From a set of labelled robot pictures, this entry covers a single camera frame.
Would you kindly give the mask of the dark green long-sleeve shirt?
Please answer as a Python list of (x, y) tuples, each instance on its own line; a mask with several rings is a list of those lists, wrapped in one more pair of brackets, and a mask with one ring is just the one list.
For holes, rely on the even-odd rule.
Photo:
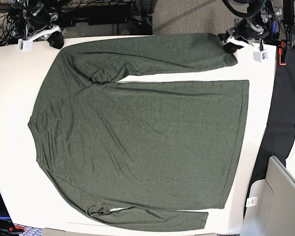
[(61, 49), (28, 123), (39, 167), (69, 205), (100, 223), (203, 229), (234, 181), (249, 82), (186, 77), (236, 63), (209, 33)]

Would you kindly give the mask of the red clamp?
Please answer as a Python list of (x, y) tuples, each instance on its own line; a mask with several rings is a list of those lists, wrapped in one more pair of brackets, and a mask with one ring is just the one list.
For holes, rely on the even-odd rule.
[(287, 42), (286, 40), (282, 40), (279, 45), (279, 53), (278, 53), (278, 58), (279, 58), (279, 65), (280, 66), (285, 66), (286, 65), (286, 53), (287, 53)]

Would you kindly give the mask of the black garment on right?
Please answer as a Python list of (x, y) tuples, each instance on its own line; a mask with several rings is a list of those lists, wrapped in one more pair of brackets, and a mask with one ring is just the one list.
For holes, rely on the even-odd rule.
[(271, 156), (286, 166), (295, 141), (295, 49), (287, 49), (286, 65), (276, 64), (274, 87), (266, 129), (250, 178), (246, 197), (254, 182), (265, 179)]

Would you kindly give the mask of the white price tag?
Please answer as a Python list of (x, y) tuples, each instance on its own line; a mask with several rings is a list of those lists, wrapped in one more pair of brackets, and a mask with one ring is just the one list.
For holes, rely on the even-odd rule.
[(255, 196), (255, 197), (249, 197), (246, 200), (245, 207), (254, 207), (254, 206), (257, 205), (257, 203), (258, 203), (258, 197), (257, 196)]

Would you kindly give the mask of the grey plastic bin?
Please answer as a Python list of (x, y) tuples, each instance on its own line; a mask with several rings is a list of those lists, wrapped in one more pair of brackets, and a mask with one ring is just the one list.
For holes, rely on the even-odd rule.
[(295, 179), (272, 156), (265, 179), (252, 184), (249, 197), (258, 197), (247, 207), (241, 236), (295, 236)]

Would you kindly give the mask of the blue handled clamp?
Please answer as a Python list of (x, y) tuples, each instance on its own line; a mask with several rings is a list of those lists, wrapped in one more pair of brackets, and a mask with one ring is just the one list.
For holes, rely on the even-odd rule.
[(272, 26), (270, 32), (271, 32), (271, 39), (272, 39), (272, 40), (275, 40), (275, 39), (276, 39), (276, 35), (277, 35), (277, 21), (275, 21), (275, 22), (273, 23), (273, 26)]

